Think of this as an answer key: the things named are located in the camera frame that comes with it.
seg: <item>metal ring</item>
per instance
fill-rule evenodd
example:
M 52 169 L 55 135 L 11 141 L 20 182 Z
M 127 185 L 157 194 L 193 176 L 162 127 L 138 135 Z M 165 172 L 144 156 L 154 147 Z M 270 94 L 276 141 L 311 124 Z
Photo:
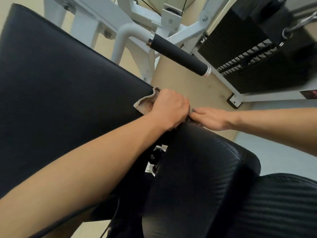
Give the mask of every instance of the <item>metal ring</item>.
M 293 32 L 291 32 L 291 35 L 290 35 L 289 37 L 287 37 L 287 36 L 285 35 L 285 32 L 287 32 L 287 31 L 288 31 L 288 28 L 284 28 L 283 31 L 282 31 L 282 37 L 283 37 L 285 40 L 290 39 L 290 38 L 293 36 Z
M 153 40 L 154 40 L 154 36 L 155 36 L 155 32 L 154 32 L 154 31 L 151 31 L 149 40 L 148 40 L 147 43 L 146 43 L 147 46 L 150 47 L 150 46 L 152 45 L 152 42 L 153 42 Z
M 208 77 L 211 74 L 211 67 L 208 66 L 206 73 L 204 74 L 204 77 Z

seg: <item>person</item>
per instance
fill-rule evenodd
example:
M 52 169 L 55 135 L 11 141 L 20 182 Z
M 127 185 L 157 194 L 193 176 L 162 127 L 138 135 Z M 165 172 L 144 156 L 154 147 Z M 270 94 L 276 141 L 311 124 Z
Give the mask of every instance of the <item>person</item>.
M 187 98 L 163 89 L 147 115 L 39 170 L 0 200 L 0 237 L 29 237 L 76 210 L 104 200 L 137 157 L 164 132 L 177 127 L 189 108 Z M 317 155 L 317 108 L 194 111 L 191 118 L 211 130 L 235 129 Z

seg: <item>black backrest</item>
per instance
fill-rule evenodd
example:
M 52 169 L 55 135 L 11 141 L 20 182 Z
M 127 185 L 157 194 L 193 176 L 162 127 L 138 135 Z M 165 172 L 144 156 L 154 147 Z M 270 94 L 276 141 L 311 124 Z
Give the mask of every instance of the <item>black backrest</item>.
M 317 182 L 291 174 L 257 178 L 227 237 L 317 237 Z
M 138 77 L 14 4 L 0 39 L 0 198 L 63 154 L 140 117 L 133 104 L 151 93 Z M 146 164 L 137 161 L 138 174 Z
M 148 195 L 144 237 L 223 237 L 260 162 L 202 127 L 185 123 L 174 134 Z

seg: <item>beige floor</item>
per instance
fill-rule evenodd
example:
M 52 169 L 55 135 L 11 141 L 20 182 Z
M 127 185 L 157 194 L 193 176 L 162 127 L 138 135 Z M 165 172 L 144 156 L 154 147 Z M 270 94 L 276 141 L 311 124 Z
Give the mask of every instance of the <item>beige floor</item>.
M 182 23 L 190 25 L 197 19 L 199 12 L 205 0 L 196 0 L 184 13 Z M 5 22 L 6 16 L 12 3 L 19 3 L 40 15 L 44 14 L 43 0 L 0 0 L 0 27 Z M 73 15 L 67 13 L 62 28 L 70 32 Z M 110 58 L 113 49 L 114 40 L 106 39 L 104 36 L 99 35 L 95 50 L 106 58 Z M 126 49 L 122 57 L 120 66 L 140 76 L 136 64 L 134 63 L 131 54 Z M 226 99 L 231 94 L 231 91 L 224 86 L 214 75 L 208 78 L 201 77 L 195 73 L 183 68 L 182 66 L 174 63 L 173 61 L 161 57 L 157 66 L 155 76 L 152 81 L 153 86 L 161 88 L 174 89 L 183 95 L 187 96 L 191 102 L 192 107 L 210 106 L 214 108 L 222 108 L 225 110 L 232 110 L 227 103 Z M 248 109 L 248 104 L 243 104 L 240 110 Z M 219 132 L 220 135 L 233 140 L 235 131 Z M 102 231 L 107 226 L 107 221 L 104 222 L 88 222 L 83 223 L 80 228 L 74 233 L 73 238 L 91 237 L 97 238 L 101 235 Z

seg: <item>forearm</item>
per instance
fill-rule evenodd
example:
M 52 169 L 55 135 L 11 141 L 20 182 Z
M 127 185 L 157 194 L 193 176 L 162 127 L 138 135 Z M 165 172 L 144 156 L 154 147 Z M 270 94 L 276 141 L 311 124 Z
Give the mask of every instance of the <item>forearm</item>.
M 232 112 L 231 129 L 317 156 L 317 108 Z
M 0 200 L 0 236 L 28 237 L 101 201 L 164 132 L 150 113 L 55 160 Z

